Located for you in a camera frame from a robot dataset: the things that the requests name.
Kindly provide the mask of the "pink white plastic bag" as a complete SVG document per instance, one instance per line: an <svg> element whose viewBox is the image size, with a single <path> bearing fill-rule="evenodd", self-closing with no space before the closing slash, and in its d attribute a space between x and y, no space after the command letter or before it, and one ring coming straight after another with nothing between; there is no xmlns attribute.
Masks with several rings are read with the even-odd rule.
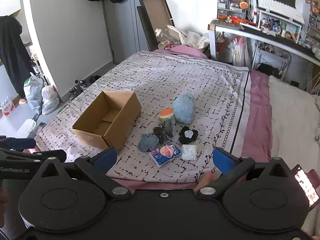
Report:
<svg viewBox="0 0 320 240"><path fill-rule="evenodd" d="M55 111L60 103L57 91L54 85L48 85L42 88L42 114L48 115Z"/></svg>

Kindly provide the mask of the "white shopping bag under desk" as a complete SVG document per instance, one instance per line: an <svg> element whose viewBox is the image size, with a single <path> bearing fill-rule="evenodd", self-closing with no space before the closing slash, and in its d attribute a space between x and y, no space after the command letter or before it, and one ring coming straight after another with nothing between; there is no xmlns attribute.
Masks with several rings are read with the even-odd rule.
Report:
<svg viewBox="0 0 320 240"><path fill-rule="evenodd" d="M245 64L245 38L236 36L231 40L228 48L231 51L232 64L238 67L244 67Z"/></svg>

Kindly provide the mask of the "white tissue pack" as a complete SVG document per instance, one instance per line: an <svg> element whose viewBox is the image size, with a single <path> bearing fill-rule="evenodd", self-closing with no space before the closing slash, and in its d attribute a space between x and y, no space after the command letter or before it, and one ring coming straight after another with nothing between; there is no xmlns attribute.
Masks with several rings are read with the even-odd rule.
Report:
<svg viewBox="0 0 320 240"><path fill-rule="evenodd" d="M183 160L196 160L197 159L196 145L182 145L181 158Z"/></svg>

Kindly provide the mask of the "hamburger plush toy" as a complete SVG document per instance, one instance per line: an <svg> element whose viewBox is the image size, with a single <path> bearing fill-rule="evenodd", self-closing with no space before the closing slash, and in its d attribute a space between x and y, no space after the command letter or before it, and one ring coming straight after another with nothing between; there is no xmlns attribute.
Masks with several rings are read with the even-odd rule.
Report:
<svg viewBox="0 0 320 240"><path fill-rule="evenodd" d="M174 117L174 110L170 107L162 109L158 115L159 122L165 122L172 117Z"/></svg>

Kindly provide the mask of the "red white bottle pack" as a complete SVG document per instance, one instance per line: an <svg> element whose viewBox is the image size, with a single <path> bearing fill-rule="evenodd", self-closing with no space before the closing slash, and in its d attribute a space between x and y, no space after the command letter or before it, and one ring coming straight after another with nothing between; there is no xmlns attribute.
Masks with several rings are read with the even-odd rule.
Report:
<svg viewBox="0 0 320 240"><path fill-rule="evenodd" d="M5 98L1 102L1 110L4 116L9 116L15 110L15 105L13 104L13 101L9 98Z"/></svg>

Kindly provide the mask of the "smartphone with lit screen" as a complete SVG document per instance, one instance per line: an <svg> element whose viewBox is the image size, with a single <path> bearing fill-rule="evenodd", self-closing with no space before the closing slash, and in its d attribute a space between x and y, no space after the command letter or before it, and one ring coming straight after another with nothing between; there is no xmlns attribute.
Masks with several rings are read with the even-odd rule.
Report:
<svg viewBox="0 0 320 240"><path fill-rule="evenodd" d="M319 176L314 169L306 173L299 164L292 169L292 172L308 198L309 210L311 211L319 204L319 194L317 192Z"/></svg>

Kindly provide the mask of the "white patterned bed cover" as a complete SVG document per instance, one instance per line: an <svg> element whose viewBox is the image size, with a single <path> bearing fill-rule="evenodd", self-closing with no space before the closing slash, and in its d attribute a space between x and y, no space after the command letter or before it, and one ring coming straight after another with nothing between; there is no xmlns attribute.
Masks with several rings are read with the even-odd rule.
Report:
<svg viewBox="0 0 320 240"><path fill-rule="evenodd" d="M134 92L142 107L116 165L108 176L118 179L194 183L214 168L212 150L221 147L239 157L249 117L251 78L247 67L234 67L216 61L183 55L138 52L107 72L89 86L40 129L36 143L40 150L62 149L67 161L99 149L83 144L72 127L87 107L105 90ZM141 136L158 124L159 112L171 107L184 93L195 99L195 118L190 128L198 131L195 141L197 158L175 158L157 167L148 153L138 149Z"/></svg>

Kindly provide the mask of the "black hanging coat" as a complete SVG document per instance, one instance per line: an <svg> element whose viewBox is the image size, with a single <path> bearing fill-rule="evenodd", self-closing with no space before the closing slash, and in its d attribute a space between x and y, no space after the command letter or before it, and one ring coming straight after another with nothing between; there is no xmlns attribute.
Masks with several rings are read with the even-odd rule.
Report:
<svg viewBox="0 0 320 240"><path fill-rule="evenodd" d="M1 61L17 94L25 99L24 82L34 70L21 33L22 26L16 18L1 17Z"/></svg>

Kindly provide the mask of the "blue fluffy plush toy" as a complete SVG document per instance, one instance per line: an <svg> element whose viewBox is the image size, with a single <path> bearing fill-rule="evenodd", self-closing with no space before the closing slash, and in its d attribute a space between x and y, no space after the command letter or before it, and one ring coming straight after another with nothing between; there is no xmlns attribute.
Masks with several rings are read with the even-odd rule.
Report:
<svg viewBox="0 0 320 240"><path fill-rule="evenodd" d="M180 94L173 104L174 116L178 122L190 124L195 117L195 98L191 92Z"/></svg>

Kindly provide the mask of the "white keyboard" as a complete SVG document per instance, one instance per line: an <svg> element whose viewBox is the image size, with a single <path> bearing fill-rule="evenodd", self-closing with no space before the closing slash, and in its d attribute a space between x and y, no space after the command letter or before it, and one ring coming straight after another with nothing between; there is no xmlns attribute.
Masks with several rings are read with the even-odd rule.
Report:
<svg viewBox="0 0 320 240"><path fill-rule="evenodd" d="M280 14L291 20L304 24L304 18L302 14L292 6L276 0L257 0L257 5L260 9Z"/></svg>

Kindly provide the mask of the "brown cardboard box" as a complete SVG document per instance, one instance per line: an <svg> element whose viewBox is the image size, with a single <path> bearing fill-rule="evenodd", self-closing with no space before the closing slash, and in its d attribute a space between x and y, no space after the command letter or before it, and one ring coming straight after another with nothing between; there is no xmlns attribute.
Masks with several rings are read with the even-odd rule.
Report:
<svg viewBox="0 0 320 240"><path fill-rule="evenodd" d="M102 91L72 126L87 146L122 150L142 112L135 94L129 91Z"/></svg>

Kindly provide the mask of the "blue tissue pack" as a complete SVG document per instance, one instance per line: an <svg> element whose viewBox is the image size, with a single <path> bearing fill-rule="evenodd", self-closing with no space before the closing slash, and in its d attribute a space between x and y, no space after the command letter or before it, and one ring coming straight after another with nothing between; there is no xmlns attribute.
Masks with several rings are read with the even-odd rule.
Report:
<svg viewBox="0 0 320 240"><path fill-rule="evenodd" d="M181 155L181 151L173 143L167 142L160 148L150 152L149 155L155 164L161 168L162 166L167 165L167 163L171 162L173 159L179 157Z"/></svg>

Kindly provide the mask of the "clear plastic drawer organizer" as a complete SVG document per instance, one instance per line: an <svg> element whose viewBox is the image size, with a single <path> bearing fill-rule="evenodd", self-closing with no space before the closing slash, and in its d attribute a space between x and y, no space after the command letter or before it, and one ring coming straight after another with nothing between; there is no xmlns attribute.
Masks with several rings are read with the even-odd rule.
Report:
<svg viewBox="0 0 320 240"><path fill-rule="evenodd" d="M238 0L217 0L217 17L232 16L245 19L247 8L247 2Z"/></svg>

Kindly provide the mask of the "cream white blanket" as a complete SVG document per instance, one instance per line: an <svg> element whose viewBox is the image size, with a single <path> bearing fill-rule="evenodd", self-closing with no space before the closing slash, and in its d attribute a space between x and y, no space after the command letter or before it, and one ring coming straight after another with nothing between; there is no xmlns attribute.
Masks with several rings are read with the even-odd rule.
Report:
<svg viewBox="0 0 320 240"><path fill-rule="evenodd" d="M269 77L272 157L319 173L319 96Z"/></svg>

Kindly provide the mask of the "clear bag with black items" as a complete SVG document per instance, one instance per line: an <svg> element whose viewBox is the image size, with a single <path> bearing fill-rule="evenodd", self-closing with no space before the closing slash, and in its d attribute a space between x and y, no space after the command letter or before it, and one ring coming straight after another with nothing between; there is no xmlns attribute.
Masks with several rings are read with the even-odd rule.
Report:
<svg viewBox="0 0 320 240"><path fill-rule="evenodd" d="M153 128L154 135L159 139L159 143L162 144L165 140L172 139L175 132L175 122L166 120L158 126Z"/></svg>

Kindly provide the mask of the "grey white plastic bag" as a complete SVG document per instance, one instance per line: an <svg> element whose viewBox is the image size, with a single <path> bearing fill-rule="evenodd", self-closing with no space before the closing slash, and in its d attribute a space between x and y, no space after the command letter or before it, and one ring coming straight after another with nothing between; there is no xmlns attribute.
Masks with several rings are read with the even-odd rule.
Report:
<svg viewBox="0 0 320 240"><path fill-rule="evenodd" d="M25 80L23 90L25 98L32 110L36 114L42 113L42 89L44 87L43 80L33 73Z"/></svg>

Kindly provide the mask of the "white plastic bags pile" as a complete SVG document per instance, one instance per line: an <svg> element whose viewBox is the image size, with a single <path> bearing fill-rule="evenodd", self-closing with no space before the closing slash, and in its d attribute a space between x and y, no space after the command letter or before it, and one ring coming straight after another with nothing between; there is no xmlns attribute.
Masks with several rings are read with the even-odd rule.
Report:
<svg viewBox="0 0 320 240"><path fill-rule="evenodd" d="M167 29L169 31L169 35L182 45L186 45L200 51L205 50L209 46L208 34L200 35L193 31L188 31L188 33L185 34L172 25L167 25Z"/></svg>

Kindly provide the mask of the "blue denim fabric pouch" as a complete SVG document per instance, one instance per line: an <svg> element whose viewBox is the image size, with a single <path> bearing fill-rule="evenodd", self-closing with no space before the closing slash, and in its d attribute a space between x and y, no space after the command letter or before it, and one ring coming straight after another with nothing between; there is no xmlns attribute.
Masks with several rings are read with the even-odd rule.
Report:
<svg viewBox="0 0 320 240"><path fill-rule="evenodd" d="M153 133L142 134L138 143L138 149L142 152L150 152L159 144L158 137Z"/></svg>

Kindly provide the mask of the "white desk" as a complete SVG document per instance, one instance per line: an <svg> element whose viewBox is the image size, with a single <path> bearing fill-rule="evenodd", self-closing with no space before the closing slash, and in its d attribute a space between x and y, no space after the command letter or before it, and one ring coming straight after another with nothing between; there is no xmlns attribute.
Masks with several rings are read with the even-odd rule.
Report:
<svg viewBox="0 0 320 240"><path fill-rule="evenodd" d="M217 60L217 45L216 45L216 32L220 33L229 33L236 36L242 36L246 38L251 38L260 42L266 42L278 48L293 53L298 57L301 57L313 64L319 66L319 60L313 55L312 52L303 48L302 46L295 44L292 41L289 41L282 37L273 37L267 35L261 31L254 30L249 27L244 27L244 29L232 28L230 25L223 24L221 25L218 20L212 20L208 24L208 35L209 35L209 44L210 44L210 57L212 60Z"/></svg>

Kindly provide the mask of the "large flat cardboard box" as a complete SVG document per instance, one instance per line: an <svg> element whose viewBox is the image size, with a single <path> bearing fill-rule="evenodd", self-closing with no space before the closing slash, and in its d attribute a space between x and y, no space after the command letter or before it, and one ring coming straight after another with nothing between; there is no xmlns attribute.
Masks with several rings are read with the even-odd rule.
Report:
<svg viewBox="0 0 320 240"><path fill-rule="evenodd" d="M139 0L137 7L142 28L149 51L158 49L156 29L164 29L167 25L174 26L174 21L166 0Z"/></svg>

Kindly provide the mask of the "clear plastic bottle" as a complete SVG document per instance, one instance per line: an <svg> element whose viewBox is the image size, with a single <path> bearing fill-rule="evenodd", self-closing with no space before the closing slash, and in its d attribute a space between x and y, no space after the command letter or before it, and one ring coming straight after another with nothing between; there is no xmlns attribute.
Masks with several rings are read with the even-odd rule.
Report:
<svg viewBox="0 0 320 240"><path fill-rule="evenodd" d="M171 48L176 44L167 29L156 28L155 35L158 41L158 49Z"/></svg>

